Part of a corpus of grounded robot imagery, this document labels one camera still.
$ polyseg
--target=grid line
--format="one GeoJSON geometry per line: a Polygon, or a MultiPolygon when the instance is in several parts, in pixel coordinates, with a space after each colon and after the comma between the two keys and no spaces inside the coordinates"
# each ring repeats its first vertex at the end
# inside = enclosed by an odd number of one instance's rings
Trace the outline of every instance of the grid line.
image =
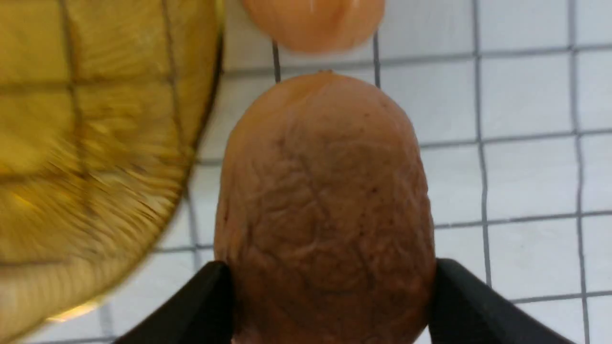
{"type": "Polygon", "coordinates": [[[168,1],[162,0],[162,13],[163,20],[166,30],[166,55],[168,55],[168,61],[170,62],[170,74],[168,75],[170,87],[172,89],[172,117],[174,120],[174,129],[179,141],[179,152],[182,157],[185,157],[185,138],[183,135],[183,126],[181,123],[181,107],[179,106],[179,94],[176,86],[177,82],[177,70],[176,58],[174,56],[174,37],[172,37],[172,19],[170,18],[170,8],[168,7],[168,1]]]}
{"type": "MultiPolygon", "coordinates": [[[[501,136],[496,138],[481,138],[480,141],[484,145],[498,144],[498,143],[509,143],[509,142],[525,142],[525,141],[539,141],[549,140],[555,138],[573,138],[576,135],[583,136],[594,136],[594,135],[612,135],[612,128],[610,129],[596,129],[596,130],[571,130],[569,132],[556,132],[556,133],[541,133],[541,134],[529,134],[529,135],[517,135],[517,136],[501,136]]],[[[445,149],[454,147],[465,147],[475,146],[479,143],[478,139],[474,140],[458,140],[458,141],[437,141],[424,143],[420,145],[421,150],[434,150],[434,149],[445,149]]],[[[195,162],[198,166],[204,167],[219,167],[223,164],[223,158],[197,158],[195,162]]]]}
{"type": "Polygon", "coordinates": [[[485,279],[488,286],[491,281],[491,254],[489,246],[489,225],[487,219],[488,176],[487,160],[485,157],[485,144],[482,141],[482,56],[480,55],[480,13],[479,0],[472,0],[472,30],[474,39],[474,105],[476,108],[476,142],[478,144],[478,158],[480,176],[482,178],[482,195],[480,197],[480,215],[482,218],[482,242],[485,259],[485,279]]]}
{"type": "Polygon", "coordinates": [[[197,274],[202,265],[200,255],[198,254],[198,243],[200,242],[200,233],[198,232],[198,219],[195,216],[195,209],[193,207],[193,200],[191,198],[191,191],[189,186],[185,188],[185,195],[183,201],[187,206],[187,218],[189,222],[189,240],[191,242],[190,250],[193,252],[193,268],[197,274]]]}
{"type": "MultiPolygon", "coordinates": [[[[61,16],[62,16],[62,30],[63,30],[63,34],[64,34],[64,42],[65,42],[65,53],[66,53],[66,58],[67,58],[67,63],[68,63],[68,67],[69,67],[69,80],[70,83],[68,85],[68,90],[70,92],[70,100],[72,103],[72,112],[75,118],[75,146],[76,146],[76,154],[79,160],[79,165],[81,168],[81,173],[83,174],[85,180],[89,179],[91,177],[90,172],[88,170],[88,165],[87,165],[87,157],[88,157],[88,153],[87,153],[87,149],[86,146],[83,143],[83,137],[84,137],[84,119],[83,119],[83,114],[80,110],[80,106],[78,104],[78,96],[77,96],[77,90],[76,90],[76,86],[75,86],[75,80],[77,79],[76,75],[77,75],[77,64],[75,63],[74,60],[74,47],[72,44],[72,35],[70,34],[70,13],[68,10],[68,5],[66,3],[66,0],[59,0],[59,6],[61,8],[61,16]]],[[[92,215],[93,215],[93,211],[91,209],[91,201],[89,199],[90,197],[90,190],[89,190],[89,183],[85,182],[83,184],[83,190],[82,190],[82,197],[83,197],[83,210],[86,214],[86,218],[84,220],[85,225],[87,226],[87,228],[91,229],[93,228],[93,224],[91,222],[92,219],[92,215]]],[[[112,314],[110,311],[110,305],[109,303],[106,303],[104,305],[102,305],[100,307],[100,329],[102,330],[102,333],[105,335],[112,335],[113,334],[113,319],[112,319],[112,314]]]]}
{"type": "Polygon", "coordinates": [[[374,49],[374,85],[377,88],[381,88],[380,40],[378,39],[378,31],[374,33],[372,48],[374,49]]]}
{"type": "Polygon", "coordinates": [[[574,49],[576,43],[576,0],[567,0],[567,19],[568,19],[568,41],[570,47],[570,109],[572,115],[572,127],[576,133],[574,145],[576,150],[576,160],[578,164],[578,189],[576,191],[576,211],[578,217],[576,220],[577,235],[578,235],[578,259],[580,262],[580,294],[582,301],[583,326],[584,326],[584,342],[590,344],[591,333],[589,326],[589,307],[586,296],[586,271],[584,266],[584,233],[583,233],[583,212],[582,212],[582,195],[584,190],[584,156],[582,153],[580,132],[580,119],[578,118],[578,61],[577,50],[574,49]]]}
{"type": "Polygon", "coordinates": [[[278,44],[272,41],[272,58],[274,59],[274,80],[279,83],[282,80],[280,71],[280,54],[278,53],[278,44]]]}
{"type": "Polygon", "coordinates": [[[454,223],[437,223],[435,228],[437,230],[452,230],[456,228],[467,228],[482,226],[484,224],[488,226],[505,225],[508,223],[525,223],[525,222],[539,222],[548,220],[567,220],[577,219],[578,217],[600,217],[600,216],[612,216],[612,210],[609,211],[593,211],[593,212],[577,212],[565,213],[565,214],[549,214],[549,215],[537,215],[537,216],[524,216],[524,217],[510,217],[507,219],[495,219],[488,220],[486,223],[483,221],[468,221],[468,222],[454,222],[454,223]]]}
{"type": "MultiPolygon", "coordinates": [[[[557,54],[569,54],[571,52],[585,53],[592,51],[612,51],[612,44],[600,44],[600,45],[574,45],[566,47],[553,47],[553,48],[536,48],[536,49],[523,49],[523,50],[491,50],[491,51],[473,51],[467,53],[449,53],[449,54],[435,54],[435,55],[420,55],[410,56],[403,58],[379,58],[378,64],[381,67],[401,67],[410,65],[421,65],[421,64],[436,64],[436,63],[450,63],[450,62],[467,62],[476,58],[480,59],[504,59],[504,58],[522,58],[522,57],[537,57],[537,56],[549,56],[557,54]]],[[[291,67],[280,67],[282,72],[287,73],[301,73],[301,72],[312,72],[312,70],[324,69],[324,70],[354,70],[354,69],[366,69],[372,66],[371,60],[363,61],[351,61],[351,62],[333,62],[329,64],[306,64],[297,65],[291,67]]],[[[243,78],[252,76],[263,76],[272,75],[275,72],[275,68],[243,68],[225,70],[223,74],[225,77],[230,78],[243,78]]]]}

